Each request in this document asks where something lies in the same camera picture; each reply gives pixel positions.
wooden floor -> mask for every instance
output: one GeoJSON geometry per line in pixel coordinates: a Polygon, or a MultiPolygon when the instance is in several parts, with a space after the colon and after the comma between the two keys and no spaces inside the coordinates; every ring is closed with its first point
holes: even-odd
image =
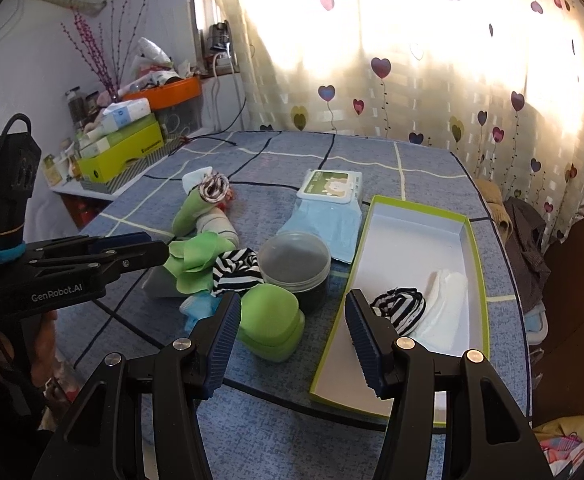
{"type": "Polygon", "coordinates": [[[584,219],[563,244],[546,253],[552,270],[544,289],[549,332],[545,355],[533,367],[543,379],[533,395],[536,426],[560,416],[584,415],[584,219]]]}

small yellow box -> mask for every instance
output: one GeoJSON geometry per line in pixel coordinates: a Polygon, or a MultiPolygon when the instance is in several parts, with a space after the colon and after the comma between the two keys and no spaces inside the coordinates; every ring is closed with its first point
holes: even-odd
{"type": "Polygon", "coordinates": [[[83,178],[91,182],[107,182],[125,171],[136,160],[162,146],[161,128],[155,121],[101,155],[79,159],[79,167],[83,178]]]}

brown cloth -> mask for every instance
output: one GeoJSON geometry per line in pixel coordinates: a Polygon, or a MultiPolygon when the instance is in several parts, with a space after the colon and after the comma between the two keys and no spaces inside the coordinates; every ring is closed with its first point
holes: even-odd
{"type": "Polygon", "coordinates": [[[476,187],[479,188],[479,192],[483,196],[483,199],[487,202],[490,208],[490,216],[496,222],[497,229],[499,230],[499,236],[501,241],[505,244],[508,238],[512,235],[514,231],[514,226],[512,225],[512,220],[503,206],[503,199],[501,198],[501,190],[499,187],[489,180],[477,179],[475,180],[476,187]]]}
{"type": "Polygon", "coordinates": [[[550,269],[541,254],[541,238],[546,222],[530,205],[518,198],[506,200],[505,210],[512,219],[514,232],[505,244],[523,313],[541,301],[550,269]]]}

orange tray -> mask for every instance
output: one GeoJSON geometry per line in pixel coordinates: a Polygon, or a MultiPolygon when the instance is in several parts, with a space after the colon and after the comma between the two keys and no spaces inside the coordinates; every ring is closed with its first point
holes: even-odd
{"type": "Polygon", "coordinates": [[[201,95],[201,82],[195,76],[177,81],[176,83],[170,83],[169,85],[128,94],[123,100],[131,101],[132,99],[145,97],[150,101],[150,110],[154,112],[162,108],[177,105],[198,95],[201,95]]]}

plastic jar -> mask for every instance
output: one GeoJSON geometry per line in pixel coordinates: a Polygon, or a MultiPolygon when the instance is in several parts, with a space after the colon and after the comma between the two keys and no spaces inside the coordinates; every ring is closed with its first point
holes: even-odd
{"type": "Polygon", "coordinates": [[[314,235],[283,232],[267,240],[258,253],[266,283],[294,294],[304,314],[310,314],[327,297],[330,250],[314,235]]]}

